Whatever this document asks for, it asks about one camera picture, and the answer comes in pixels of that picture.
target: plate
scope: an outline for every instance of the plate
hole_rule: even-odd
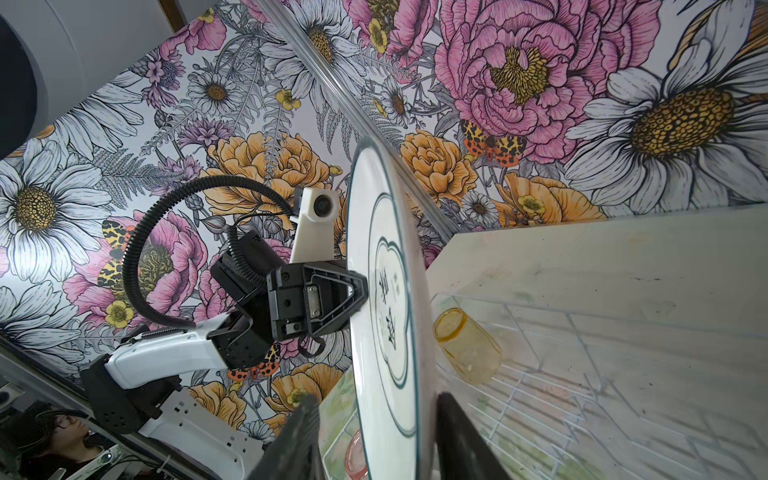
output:
[[[376,140],[360,141],[349,182],[347,268],[368,278],[349,321],[362,442],[371,479],[428,478],[435,346],[414,219]]]

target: floral wallpaper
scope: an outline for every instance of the floral wallpaper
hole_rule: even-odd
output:
[[[289,0],[286,11],[459,231],[768,200],[768,25],[753,0]],[[0,161],[0,336],[78,381],[144,321],[121,261],[160,195],[235,174],[340,192],[359,133],[256,0],[226,0]],[[196,321],[233,308],[211,278],[236,224],[284,259],[293,226],[236,188],[151,234],[141,288]],[[412,205],[427,266],[444,244]],[[270,442],[351,365],[348,333],[276,344],[184,381]]]

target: butterfly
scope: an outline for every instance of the butterfly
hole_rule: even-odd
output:
[[[528,144],[525,137],[486,135],[480,127],[467,120],[462,120],[462,131],[464,146],[470,154],[476,157],[485,155],[488,161],[502,167],[517,167]]]
[[[257,379],[260,377],[271,377],[280,367],[280,344],[273,343],[270,351],[264,356],[264,361],[249,369],[230,370],[227,377],[233,382],[245,382],[248,378]]]
[[[109,252],[110,260],[98,274],[98,286],[112,290],[123,288],[123,254],[133,232],[133,227],[126,227],[114,220],[101,222],[101,234],[112,250]]]

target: yellow transparent cup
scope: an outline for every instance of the yellow transparent cup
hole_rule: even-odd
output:
[[[486,383],[502,364],[502,348],[459,308],[443,312],[433,331],[458,376],[467,383]]]

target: white round object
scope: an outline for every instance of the white round object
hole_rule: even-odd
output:
[[[362,441],[371,479],[428,478],[435,441],[435,347],[411,210],[387,150],[357,147],[347,199],[347,268],[369,298],[349,321]]]

